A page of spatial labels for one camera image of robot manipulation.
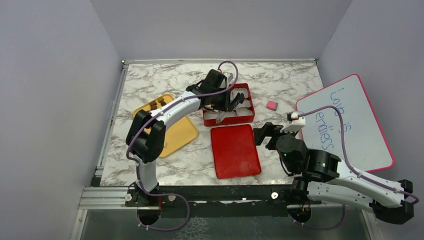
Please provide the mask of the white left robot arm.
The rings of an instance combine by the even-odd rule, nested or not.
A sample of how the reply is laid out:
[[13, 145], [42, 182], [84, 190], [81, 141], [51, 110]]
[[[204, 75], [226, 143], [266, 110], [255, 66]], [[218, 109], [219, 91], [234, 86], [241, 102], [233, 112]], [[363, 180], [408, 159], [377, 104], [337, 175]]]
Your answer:
[[221, 87], [227, 80], [219, 70], [211, 69], [205, 79], [188, 86], [181, 96], [165, 106], [136, 113], [125, 140], [126, 157], [136, 163], [135, 184], [140, 189], [138, 199], [144, 205], [152, 205], [157, 200], [156, 160], [164, 149], [166, 132], [179, 120], [206, 106], [230, 112], [244, 102], [244, 94], [231, 97], [232, 87]]

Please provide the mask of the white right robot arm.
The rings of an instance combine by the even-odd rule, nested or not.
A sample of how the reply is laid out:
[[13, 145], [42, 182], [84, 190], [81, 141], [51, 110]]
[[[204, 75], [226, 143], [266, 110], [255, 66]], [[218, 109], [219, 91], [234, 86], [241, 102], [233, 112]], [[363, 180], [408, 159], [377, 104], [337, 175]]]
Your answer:
[[414, 217], [414, 204], [407, 201], [413, 183], [391, 181], [368, 172], [355, 173], [340, 157], [324, 150], [308, 148], [295, 133], [284, 132], [271, 122], [253, 129], [254, 143], [266, 137], [265, 148], [276, 151], [283, 170], [293, 176], [290, 189], [282, 194], [288, 204], [301, 207], [312, 202], [332, 202], [373, 213], [383, 222], [405, 224]]

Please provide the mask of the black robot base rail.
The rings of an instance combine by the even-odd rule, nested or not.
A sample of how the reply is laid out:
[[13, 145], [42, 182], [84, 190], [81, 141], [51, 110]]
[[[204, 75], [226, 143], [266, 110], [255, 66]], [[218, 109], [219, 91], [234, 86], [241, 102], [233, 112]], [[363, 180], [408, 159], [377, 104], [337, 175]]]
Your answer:
[[143, 215], [164, 218], [287, 217], [291, 209], [308, 209], [303, 187], [265, 185], [159, 185], [151, 194], [129, 187], [125, 206]]

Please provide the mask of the red box lid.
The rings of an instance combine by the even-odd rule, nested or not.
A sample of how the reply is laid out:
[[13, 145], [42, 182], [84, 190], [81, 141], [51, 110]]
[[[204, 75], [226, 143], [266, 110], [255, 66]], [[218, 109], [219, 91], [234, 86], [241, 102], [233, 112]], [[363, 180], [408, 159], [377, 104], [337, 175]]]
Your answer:
[[262, 172], [251, 125], [215, 127], [210, 130], [210, 137], [218, 179], [250, 177]]

